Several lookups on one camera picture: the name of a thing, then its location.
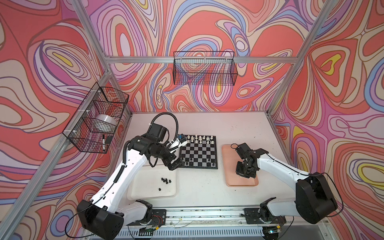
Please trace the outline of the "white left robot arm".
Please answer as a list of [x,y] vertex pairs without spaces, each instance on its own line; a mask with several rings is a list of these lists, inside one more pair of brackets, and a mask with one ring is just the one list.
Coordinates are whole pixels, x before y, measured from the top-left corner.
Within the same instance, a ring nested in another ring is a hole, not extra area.
[[103,240],[113,240],[124,226],[151,222],[152,204],[144,200],[125,203],[123,198],[136,174],[151,157],[161,159],[171,171],[180,167],[181,160],[175,152],[187,145],[187,137],[178,134],[172,142],[163,143],[166,132],[165,127],[151,124],[145,134],[125,143],[123,159],[111,177],[89,201],[82,200],[77,206],[84,229]]

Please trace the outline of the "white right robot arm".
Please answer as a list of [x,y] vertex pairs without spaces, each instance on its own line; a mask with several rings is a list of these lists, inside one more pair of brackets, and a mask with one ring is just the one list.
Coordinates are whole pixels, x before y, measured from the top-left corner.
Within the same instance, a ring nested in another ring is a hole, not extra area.
[[246,143],[235,147],[240,161],[236,174],[255,178],[258,171],[272,174],[295,192],[295,197],[271,197],[260,204],[255,218],[270,223],[277,217],[301,217],[310,224],[338,214],[338,203],[324,173],[313,174],[294,168],[269,154],[264,149],[252,150]]

